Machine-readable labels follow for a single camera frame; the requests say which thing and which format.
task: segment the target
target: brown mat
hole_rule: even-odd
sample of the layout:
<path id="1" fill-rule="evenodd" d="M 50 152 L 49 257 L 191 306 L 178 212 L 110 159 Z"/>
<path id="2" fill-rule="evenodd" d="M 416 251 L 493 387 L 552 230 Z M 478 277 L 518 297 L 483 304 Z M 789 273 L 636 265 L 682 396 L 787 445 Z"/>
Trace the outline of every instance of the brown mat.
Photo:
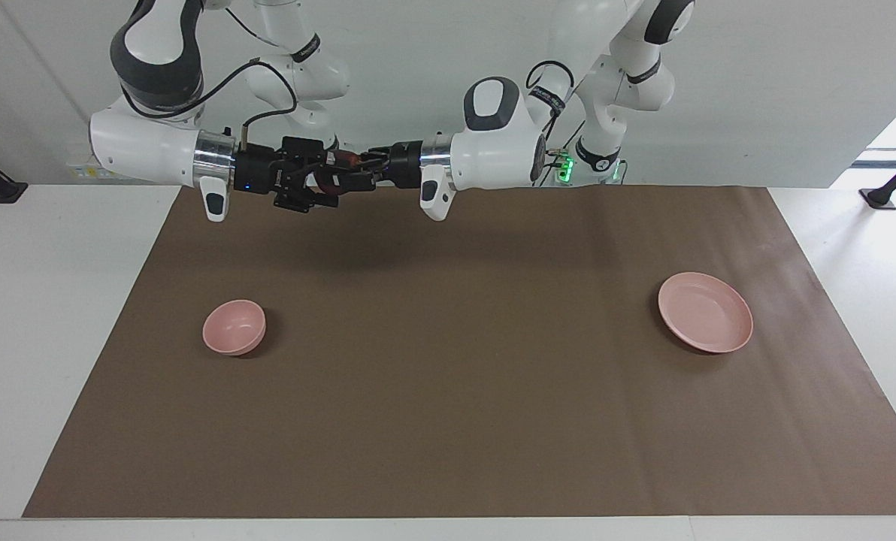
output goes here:
<path id="1" fill-rule="evenodd" d="M 183 191 L 25 516 L 896 514 L 894 411 L 764 189 L 416 196 L 217 226 Z M 749 346 L 665 331 L 678 271 Z M 232 298 L 249 359 L 201 343 Z"/>

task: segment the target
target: white tabletop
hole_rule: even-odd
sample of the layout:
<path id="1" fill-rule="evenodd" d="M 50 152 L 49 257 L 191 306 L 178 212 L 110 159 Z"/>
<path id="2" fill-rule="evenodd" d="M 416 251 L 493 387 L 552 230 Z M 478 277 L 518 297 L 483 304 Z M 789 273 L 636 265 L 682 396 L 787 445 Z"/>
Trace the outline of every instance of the white tabletop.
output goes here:
<path id="1" fill-rule="evenodd" d="M 176 194 L 32 186 L 0 206 L 0 538 L 896 539 L 896 517 L 18 521 Z M 772 195 L 896 411 L 896 212 Z"/>

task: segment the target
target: green light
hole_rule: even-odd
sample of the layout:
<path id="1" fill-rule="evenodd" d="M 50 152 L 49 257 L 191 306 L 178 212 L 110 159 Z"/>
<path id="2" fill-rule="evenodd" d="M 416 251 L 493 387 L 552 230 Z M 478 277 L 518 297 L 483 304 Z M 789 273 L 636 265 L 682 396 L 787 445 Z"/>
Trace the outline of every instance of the green light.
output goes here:
<path id="1" fill-rule="evenodd" d="M 558 181 L 562 184 L 571 184 L 572 169 L 575 169 L 575 160 L 565 156 L 565 161 L 562 162 L 562 169 L 558 172 Z"/>

